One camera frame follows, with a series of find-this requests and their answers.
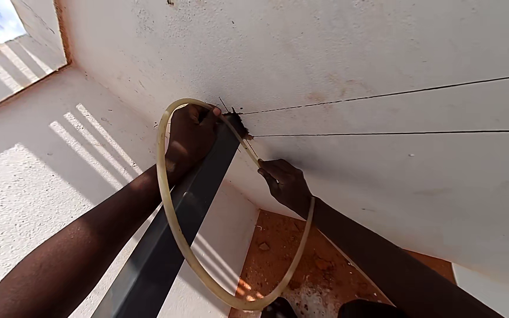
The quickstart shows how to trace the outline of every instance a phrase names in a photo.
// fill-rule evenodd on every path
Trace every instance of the rubber hose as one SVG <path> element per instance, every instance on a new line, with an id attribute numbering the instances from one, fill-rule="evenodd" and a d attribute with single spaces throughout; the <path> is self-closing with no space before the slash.
<path id="1" fill-rule="evenodd" d="M 242 309 L 242 310 L 262 310 L 266 306 L 270 305 L 276 298 L 278 298 L 288 283 L 290 282 L 290 279 L 292 278 L 293 272 L 296 270 L 296 267 L 298 267 L 298 264 L 300 263 L 301 255 L 304 252 L 305 244 L 308 240 L 309 235 L 309 229 L 312 225 L 313 220 L 313 209 L 315 206 L 315 198 L 311 198 L 310 207 L 309 207 L 309 214 L 308 214 L 308 221 L 305 224 L 304 234 L 301 237 L 300 246 L 298 247 L 298 251 L 296 252 L 296 255 L 293 258 L 292 264 L 288 268 L 288 271 L 286 272 L 286 275 L 284 275 L 284 278 L 280 281 L 278 286 L 267 296 L 263 297 L 262 299 L 257 299 L 254 301 L 246 301 L 242 299 L 238 299 L 235 297 L 235 295 L 232 295 L 228 293 L 221 285 L 219 285 L 215 279 L 213 279 L 208 272 L 205 270 L 205 268 L 200 264 L 200 262 L 197 260 L 196 256 L 192 252 L 192 249 L 188 245 L 188 242 L 186 241 L 186 238 L 184 237 L 184 234 L 182 233 L 182 230 L 180 228 L 180 224 L 178 223 L 178 218 L 176 217 L 176 212 L 174 211 L 174 206 L 172 203 L 172 198 L 170 196 L 170 187 L 168 186 L 168 179 L 166 175 L 166 161 L 165 161 L 165 138 L 166 138 L 166 126 L 168 124 L 168 120 L 170 119 L 170 116 L 176 110 L 176 108 L 180 107 L 184 104 L 195 104 L 200 105 L 202 107 L 207 108 L 208 110 L 211 110 L 213 107 L 209 104 L 206 104 L 202 101 L 195 100 L 193 98 L 182 98 L 180 100 L 175 101 L 174 103 L 170 104 L 166 111 L 164 112 L 164 115 L 160 119 L 160 123 L 158 124 L 158 147 L 157 147 L 157 174 L 158 174 L 158 186 L 160 188 L 160 194 L 162 197 L 162 204 L 164 205 L 164 211 L 166 213 L 166 219 L 168 220 L 168 224 L 170 225 L 170 229 L 172 230 L 172 234 L 174 235 L 174 240 L 176 240 L 176 244 L 178 245 L 178 248 L 180 248 L 180 251 L 182 255 L 184 255 L 184 258 L 188 262 L 189 266 L 192 268 L 192 270 L 196 273 L 197 277 L 200 278 L 200 280 L 204 283 L 204 285 L 217 296 L 219 299 L 221 299 L 223 302 L 228 304 L 231 307 Z M 231 125 L 231 123 L 222 115 L 219 116 L 219 118 L 227 125 L 233 134 L 237 137 L 243 148 L 247 151 L 251 159 L 253 160 L 254 164 L 257 165 L 257 167 L 260 168 L 260 165 L 258 164 L 257 158 L 254 154 L 252 154 L 251 150 L 247 148 L 245 145 L 243 139 L 235 128 Z"/>

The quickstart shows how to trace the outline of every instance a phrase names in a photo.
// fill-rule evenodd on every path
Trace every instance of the finger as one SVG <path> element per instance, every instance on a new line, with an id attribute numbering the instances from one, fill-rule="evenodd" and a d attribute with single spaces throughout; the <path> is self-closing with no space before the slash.
<path id="1" fill-rule="evenodd" d="M 261 168 L 266 170 L 274 179 L 278 180 L 280 183 L 284 183 L 285 180 L 288 179 L 288 173 L 284 171 L 279 164 L 278 160 L 270 160 L 264 161 L 262 159 L 258 160 L 258 164 Z"/>
<path id="2" fill-rule="evenodd" d="M 279 190 L 278 181 L 276 181 L 276 179 L 274 179 L 268 172 L 266 172 L 262 168 L 258 170 L 258 173 L 260 173 L 266 180 L 266 183 L 270 188 L 270 193 L 271 194 L 277 193 L 277 191 Z"/>
<path id="3" fill-rule="evenodd" d="M 278 160 L 275 160 L 276 161 L 276 164 L 284 171 L 288 172 L 288 173 L 295 173 L 297 172 L 297 168 L 294 167 L 291 163 L 289 163 L 288 161 L 284 160 L 284 159 L 278 159 Z"/>
<path id="4" fill-rule="evenodd" d="M 205 112 L 207 112 L 207 109 L 196 104 L 188 104 L 184 108 L 186 109 L 189 118 L 192 119 L 192 122 L 196 125 L 200 124 L 201 117 Z"/>
<path id="5" fill-rule="evenodd" d="M 208 115 L 201 121 L 201 126 L 206 127 L 206 129 L 215 129 L 216 122 L 219 120 L 219 115 L 221 115 L 221 109 L 214 107 L 209 111 Z"/>

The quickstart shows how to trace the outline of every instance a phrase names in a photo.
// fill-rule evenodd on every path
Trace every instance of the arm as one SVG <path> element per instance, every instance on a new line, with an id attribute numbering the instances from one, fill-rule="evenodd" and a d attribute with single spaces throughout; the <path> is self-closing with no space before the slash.
<path id="1" fill-rule="evenodd" d="M 287 161 L 259 160 L 258 172 L 278 202 L 306 218 L 312 193 L 304 174 Z M 313 224 L 411 318 L 501 315 L 380 235 L 315 199 Z"/>
<path id="2" fill-rule="evenodd" d="M 171 186 L 215 141 L 221 111 L 206 113 L 196 105 L 174 112 L 166 152 Z M 155 165 L 19 262 L 0 282 L 0 317 L 68 317 L 160 202 Z"/>

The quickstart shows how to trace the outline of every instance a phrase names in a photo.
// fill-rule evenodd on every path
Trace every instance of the plastic tube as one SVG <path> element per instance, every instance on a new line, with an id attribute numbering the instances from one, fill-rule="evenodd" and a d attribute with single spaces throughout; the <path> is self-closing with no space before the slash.
<path id="1" fill-rule="evenodd" d="M 257 299 L 254 301 L 246 301 L 242 299 L 238 299 L 235 297 L 235 295 L 232 295 L 228 293 L 221 285 L 219 285 L 215 279 L 213 279 L 208 272 L 205 270 L 205 268 L 200 264 L 200 262 L 197 260 L 196 256 L 192 252 L 192 249 L 188 245 L 188 242 L 186 241 L 186 238 L 184 237 L 184 234 L 182 233 L 182 230 L 180 228 L 180 224 L 178 223 L 178 218 L 176 217 L 176 212 L 174 211 L 174 206 L 172 203 L 172 198 L 170 196 L 170 188 L 168 186 L 168 178 L 166 174 L 166 161 L 165 161 L 165 138 L 166 138 L 166 126 L 168 124 L 168 120 L 170 119 L 170 116 L 176 110 L 176 108 L 180 107 L 184 104 L 195 104 L 200 105 L 202 107 L 205 107 L 209 110 L 211 110 L 213 107 L 209 104 L 206 104 L 202 101 L 195 100 L 193 98 L 182 98 L 180 100 L 175 101 L 174 103 L 170 104 L 166 111 L 164 112 L 164 115 L 160 119 L 160 122 L 158 124 L 158 147 L 157 147 L 157 174 L 158 174 L 158 186 L 160 188 L 160 194 L 162 197 L 162 204 L 164 205 L 164 211 L 166 213 L 166 219 L 168 220 L 168 224 L 170 225 L 170 229 L 172 230 L 172 234 L 174 235 L 174 240 L 176 240 L 176 244 L 178 245 L 178 248 L 180 249 L 182 255 L 184 255 L 184 258 L 188 262 L 189 266 L 192 268 L 192 270 L 196 273 L 197 277 L 200 278 L 200 280 L 204 283 L 204 285 L 217 296 L 219 299 L 221 299 L 223 302 L 228 304 L 231 307 L 242 309 L 242 310 L 262 310 L 264 307 L 270 305 L 276 298 L 278 298 L 288 283 L 290 282 L 290 279 L 292 278 L 293 272 L 296 270 L 296 267 L 298 267 L 298 264 L 300 263 L 301 255 L 304 252 L 305 244 L 308 240 L 309 235 L 309 229 L 312 226 L 312 220 L 313 220 L 313 209 L 315 206 L 315 198 L 312 197 L 310 206 L 309 206 L 309 214 L 308 214 L 308 221 L 305 224 L 304 234 L 301 237 L 300 246 L 298 247 L 298 251 L 296 252 L 296 255 L 293 258 L 292 264 L 288 268 L 288 271 L 284 275 L 284 278 L 280 281 L 278 286 L 268 295 L 263 297 L 263 299 Z M 233 134 L 237 137 L 243 148 L 247 151 L 251 159 L 253 160 L 254 164 L 257 165 L 257 167 L 260 168 L 260 165 L 258 164 L 257 158 L 254 154 L 252 154 L 251 150 L 247 148 L 245 145 L 243 139 L 239 136 L 235 128 L 230 124 L 230 122 L 224 117 L 219 116 L 219 118 L 225 123 L 225 125 L 229 126 Z"/>

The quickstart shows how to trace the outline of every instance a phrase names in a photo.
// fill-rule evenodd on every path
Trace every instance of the painted concrete wall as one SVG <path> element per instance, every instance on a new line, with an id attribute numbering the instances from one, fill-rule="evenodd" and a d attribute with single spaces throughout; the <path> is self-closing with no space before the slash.
<path id="1" fill-rule="evenodd" d="M 177 98 L 222 98 L 260 157 L 292 160 L 343 213 L 509 282 L 509 2 L 65 7 L 75 62 L 148 122 Z M 236 158 L 229 180 L 291 213 L 248 165 Z"/>
<path id="2" fill-rule="evenodd" d="M 152 166 L 155 141 L 151 125 L 77 69 L 0 105 L 0 280 L 40 243 Z M 89 317 L 138 237 L 74 317 Z"/>
<path id="3" fill-rule="evenodd" d="M 63 3 L 75 61 L 150 120 L 181 97 L 257 112 L 509 76 L 509 2 Z"/>
<path id="4" fill-rule="evenodd" d="M 75 68 L 0 105 L 0 280 L 48 237 L 152 166 L 155 147 L 153 125 Z M 257 216 L 258 208 L 225 180 L 192 245 L 231 293 Z M 153 217 L 71 317 L 91 316 Z M 230 310 L 187 264 L 166 304 L 160 317 L 223 317 Z"/>
<path id="5" fill-rule="evenodd" d="M 12 3 L 27 34 L 0 44 L 0 101 L 66 65 L 54 2 Z"/>
<path id="6" fill-rule="evenodd" d="M 491 277 L 457 264 L 453 264 L 453 271 L 457 285 L 505 318 L 509 318 L 509 285 L 500 284 Z"/>
<path id="7" fill-rule="evenodd" d="M 258 218 L 258 208 L 224 180 L 192 250 L 208 273 L 234 294 Z M 227 317 L 231 307 L 215 297 L 184 262 L 159 317 Z"/>

